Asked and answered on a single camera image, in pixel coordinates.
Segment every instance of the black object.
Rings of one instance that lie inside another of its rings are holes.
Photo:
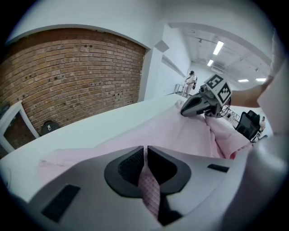
[[[3,107],[0,108],[0,119],[5,114],[6,111],[10,108],[10,104],[6,103]]]
[[[166,196],[178,193],[185,187],[191,177],[191,169],[183,161],[153,146],[148,146],[148,166],[159,183],[161,195],[158,221],[165,226],[182,217],[178,211],[170,209]]]
[[[104,179],[120,196],[142,198],[138,182],[143,166],[144,147],[139,146],[128,154],[109,162],[104,170]]]
[[[41,128],[41,136],[59,129],[60,126],[55,121],[49,120]]]
[[[197,80],[198,80],[198,77],[196,77],[196,80],[195,80],[195,82],[194,82],[193,90],[196,88]]]
[[[71,204],[79,190],[80,187],[66,185],[62,191],[46,206],[46,208],[42,211],[42,214],[55,222],[59,222],[60,218]]]
[[[104,179],[120,196],[142,198],[138,182],[143,166],[144,147],[139,146],[109,162],[104,170]],[[158,221],[165,226],[182,217],[179,212],[170,209],[166,196],[183,189],[191,177],[191,169],[186,163],[153,146],[148,146],[148,166],[160,185]]]
[[[222,172],[227,172],[229,170],[229,167],[217,165],[217,164],[210,164],[207,166],[207,168],[214,169],[216,171],[222,171]]]
[[[259,121],[260,118],[255,112],[251,110],[248,113],[243,112],[236,130],[248,140],[251,140],[260,130]]]
[[[148,146],[148,166],[165,195],[180,192],[191,177],[186,163],[153,146]]]

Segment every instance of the black slot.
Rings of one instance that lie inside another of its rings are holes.
[[[61,192],[44,208],[42,214],[58,223],[79,190],[80,187],[78,186],[66,185]]]
[[[104,179],[117,194],[128,198],[142,198],[138,188],[144,167],[144,147],[138,146],[127,154],[110,161],[104,170]]]
[[[216,171],[221,171],[221,172],[227,172],[229,170],[229,167],[216,165],[216,164],[210,164],[207,166],[207,168],[214,169]]]
[[[163,226],[166,226],[182,217],[183,216],[178,211],[171,210],[166,195],[161,193],[161,200],[158,211],[158,221]]]
[[[191,177],[190,167],[154,146],[148,146],[148,166],[165,195],[180,192]]]

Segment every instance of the ceiling light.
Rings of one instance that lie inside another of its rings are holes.
[[[221,48],[222,48],[223,45],[224,45],[223,42],[218,41],[218,44],[217,44],[217,46],[216,46],[216,48],[215,48],[213,54],[214,54],[214,55],[217,55],[217,54],[220,52],[220,50],[221,50]]]
[[[249,82],[249,80],[248,79],[239,79],[238,82],[241,82],[241,83],[242,82]]]
[[[256,79],[258,82],[264,82],[266,79],[265,78],[261,78],[261,79]]]
[[[209,60],[209,62],[208,62],[208,66],[210,67],[210,66],[212,65],[213,62],[214,62],[213,60]]]

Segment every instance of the pink fabric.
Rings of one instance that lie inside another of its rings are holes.
[[[178,101],[164,113],[94,148],[55,150],[39,163],[38,173],[43,183],[48,183],[80,161],[120,149],[144,146],[145,166],[138,186],[143,191],[145,206],[157,218],[160,191],[156,179],[147,167],[148,145],[191,155],[228,159],[234,158],[237,150],[250,145],[244,136],[216,118],[182,116],[180,114],[182,104],[182,101]]]

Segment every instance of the brick wall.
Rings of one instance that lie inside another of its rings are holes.
[[[56,29],[20,39],[6,52],[0,104],[22,100],[37,132],[46,120],[65,126],[138,100],[145,48],[122,37]]]

